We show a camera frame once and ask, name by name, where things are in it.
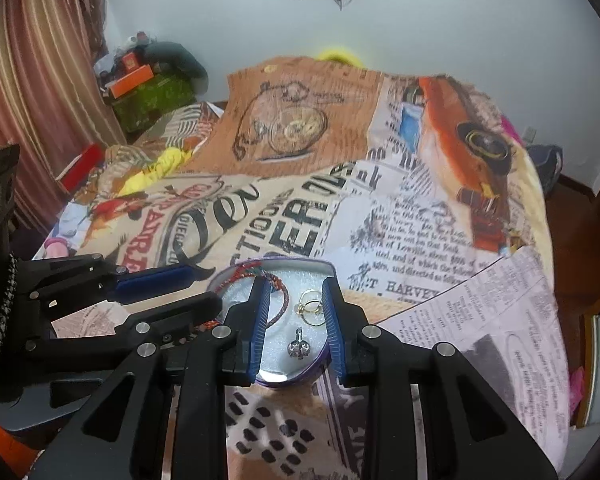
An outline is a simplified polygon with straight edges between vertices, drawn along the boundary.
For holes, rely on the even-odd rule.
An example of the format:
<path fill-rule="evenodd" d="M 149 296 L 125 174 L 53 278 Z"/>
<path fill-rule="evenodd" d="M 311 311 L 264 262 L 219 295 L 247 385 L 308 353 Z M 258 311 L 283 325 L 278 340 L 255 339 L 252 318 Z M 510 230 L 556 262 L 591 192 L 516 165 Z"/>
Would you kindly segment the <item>silver pendant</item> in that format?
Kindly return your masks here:
<path fill-rule="evenodd" d="M 303 330 L 297 328 L 294 331 L 294 339 L 287 344 L 288 356 L 297 360 L 303 360 L 311 354 L 311 345 L 303 337 Z"/>

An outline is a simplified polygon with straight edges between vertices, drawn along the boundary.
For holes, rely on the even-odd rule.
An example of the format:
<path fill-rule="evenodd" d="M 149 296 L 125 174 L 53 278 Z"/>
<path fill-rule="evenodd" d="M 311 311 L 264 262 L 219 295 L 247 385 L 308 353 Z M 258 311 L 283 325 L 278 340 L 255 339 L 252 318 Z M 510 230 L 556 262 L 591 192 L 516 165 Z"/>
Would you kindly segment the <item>gold hoop earrings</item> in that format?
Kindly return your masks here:
<path fill-rule="evenodd" d="M 308 289 L 300 294 L 298 304 L 294 307 L 300 320 L 306 325 L 320 327 L 325 324 L 322 292 Z"/>

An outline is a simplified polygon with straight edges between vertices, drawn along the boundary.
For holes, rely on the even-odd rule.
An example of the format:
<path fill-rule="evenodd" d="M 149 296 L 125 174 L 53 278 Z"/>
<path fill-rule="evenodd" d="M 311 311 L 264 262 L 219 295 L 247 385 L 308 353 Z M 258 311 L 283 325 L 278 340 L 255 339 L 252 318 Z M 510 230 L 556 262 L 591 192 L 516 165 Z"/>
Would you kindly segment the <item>red box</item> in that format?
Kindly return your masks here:
<path fill-rule="evenodd" d="M 99 144 L 91 144 L 61 171 L 56 181 L 68 193 L 74 193 L 87 179 L 91 170 L 99 166 L 104 158 L 105 151 L 102 147 Z"/>

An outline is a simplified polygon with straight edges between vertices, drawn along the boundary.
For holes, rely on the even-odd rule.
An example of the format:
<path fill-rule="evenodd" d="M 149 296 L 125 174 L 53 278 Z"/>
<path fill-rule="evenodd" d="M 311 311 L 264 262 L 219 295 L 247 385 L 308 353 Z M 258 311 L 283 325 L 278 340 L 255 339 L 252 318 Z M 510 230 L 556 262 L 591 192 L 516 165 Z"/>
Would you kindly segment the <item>yellow blanket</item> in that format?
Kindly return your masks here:
<path fill-rule="evenodd" d="M 166 148 L 154 162 L 126 179 L 117 196 L 122 197 L 142 192 L 148 186 L 172 174 L 179 166 L 187 162 L 192 155 L 192 151 L 174 148 L 174 146 Z"/>

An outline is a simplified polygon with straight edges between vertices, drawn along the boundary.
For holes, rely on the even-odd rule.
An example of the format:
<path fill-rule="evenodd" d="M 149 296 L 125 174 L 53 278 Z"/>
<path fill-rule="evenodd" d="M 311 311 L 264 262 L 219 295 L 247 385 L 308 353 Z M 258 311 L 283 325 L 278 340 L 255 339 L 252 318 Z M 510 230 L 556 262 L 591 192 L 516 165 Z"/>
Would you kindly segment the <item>green patterned cloth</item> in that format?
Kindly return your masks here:
<path fill-rule="evenodd" d="M 195 102 L 188 79 L 158 74 L 112 101 L 112 108 L 124 133 L 144 131 L 165 114 Z"/>

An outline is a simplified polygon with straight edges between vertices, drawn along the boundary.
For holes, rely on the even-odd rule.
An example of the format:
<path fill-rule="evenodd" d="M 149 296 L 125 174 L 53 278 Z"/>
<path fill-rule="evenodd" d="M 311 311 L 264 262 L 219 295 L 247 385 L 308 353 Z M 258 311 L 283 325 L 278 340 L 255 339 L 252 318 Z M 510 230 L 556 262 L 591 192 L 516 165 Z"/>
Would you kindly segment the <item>orange box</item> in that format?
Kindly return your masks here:
<path fill-rule="evenodd" d="M 154 72 L 151 67 L 149 65 L 140 66 L 134 72 L 128 73 L 110 84 L 109 94 L 114 99 L 119 99 L 120 96 L 124 96 L 152 78 L 154 78 Z"/>

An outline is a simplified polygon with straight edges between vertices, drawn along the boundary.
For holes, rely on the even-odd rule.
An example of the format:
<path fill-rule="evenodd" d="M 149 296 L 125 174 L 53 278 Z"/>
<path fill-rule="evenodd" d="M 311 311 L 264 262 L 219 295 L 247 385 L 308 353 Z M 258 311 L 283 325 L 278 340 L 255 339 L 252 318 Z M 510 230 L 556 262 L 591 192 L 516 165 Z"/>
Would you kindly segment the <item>striped red curtain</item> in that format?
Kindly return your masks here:
<path fill-rule="evenodd" d="M 68 200 L 58 176 L 92 144 L 122 144 L 93 70 L 105 0 L 0 0 L 0 146 L 20 147 L 16 217 L 46 233 Z"/>

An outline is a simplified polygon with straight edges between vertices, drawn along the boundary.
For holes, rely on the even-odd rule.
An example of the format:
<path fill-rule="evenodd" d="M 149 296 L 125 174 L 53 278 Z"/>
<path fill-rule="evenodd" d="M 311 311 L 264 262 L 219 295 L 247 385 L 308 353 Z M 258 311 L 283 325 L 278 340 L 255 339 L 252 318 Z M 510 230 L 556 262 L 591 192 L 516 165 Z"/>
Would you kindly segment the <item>dark grey stuffed bag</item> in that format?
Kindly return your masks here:
<path fill-rule="evenodd" d="M 181 44 L 173 41 L 156 41 L 148 44 L 144 55 L 150 64 L 168 64 L 186 76 L 196 94 L 204 94 L 209 87 L 209 76 L 197 59 Z"/>

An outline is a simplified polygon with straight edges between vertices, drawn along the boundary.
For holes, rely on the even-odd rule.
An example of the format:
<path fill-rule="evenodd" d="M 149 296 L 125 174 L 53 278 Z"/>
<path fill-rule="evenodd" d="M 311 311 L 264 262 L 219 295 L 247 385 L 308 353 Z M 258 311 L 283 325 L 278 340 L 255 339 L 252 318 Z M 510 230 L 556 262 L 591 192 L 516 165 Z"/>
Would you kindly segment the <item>newspaper print bed cover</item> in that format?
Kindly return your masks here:
<path fill-rule="evenodd" d="M 192 151 L 142 192 L 126 179 Z M 224 112 L 179 110 L 158 140 L 114 146 L 65 206 L 44 257 L 98 252 L 132 272 L 186 259 L 197 295 L 236 263 L 325 261 L 344 298 L 400 341 L 464 353 L 556 471 L 568 370 L 552 242 L 532 160 L 470 84 L 272 58 L 230 76 Z M 225 393 L 233 479 L 356 479 L 368 395 L 329 359 L 283 387 Z"/>

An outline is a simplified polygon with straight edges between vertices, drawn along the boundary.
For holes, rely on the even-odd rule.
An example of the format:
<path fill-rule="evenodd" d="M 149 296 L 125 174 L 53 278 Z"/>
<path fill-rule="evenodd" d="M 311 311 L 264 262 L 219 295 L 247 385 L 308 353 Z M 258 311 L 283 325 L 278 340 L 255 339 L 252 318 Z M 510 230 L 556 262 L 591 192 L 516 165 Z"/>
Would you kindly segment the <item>dark bag on floor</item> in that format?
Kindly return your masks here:
<path fill-rule="evenodd" d="M 527 146 L 527 152 L 538 173 L 543 194 L 549 196 L 562 173 L 562 148 L 557 145 L 531 144 Z"/>

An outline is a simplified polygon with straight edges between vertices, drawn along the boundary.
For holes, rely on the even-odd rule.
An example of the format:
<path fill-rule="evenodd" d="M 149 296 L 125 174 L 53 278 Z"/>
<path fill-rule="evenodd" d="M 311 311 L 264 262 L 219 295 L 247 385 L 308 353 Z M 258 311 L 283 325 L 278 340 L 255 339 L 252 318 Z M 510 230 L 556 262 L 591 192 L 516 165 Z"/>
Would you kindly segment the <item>yellow round object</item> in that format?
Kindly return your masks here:
<path fill-rule="evenodd" d="M 365 65 L 353 53 L 343 48 L 329 48 L 320 52 L 317 57 L 319 61 L 334 62 L 357 68 L 364 68 Z"/>

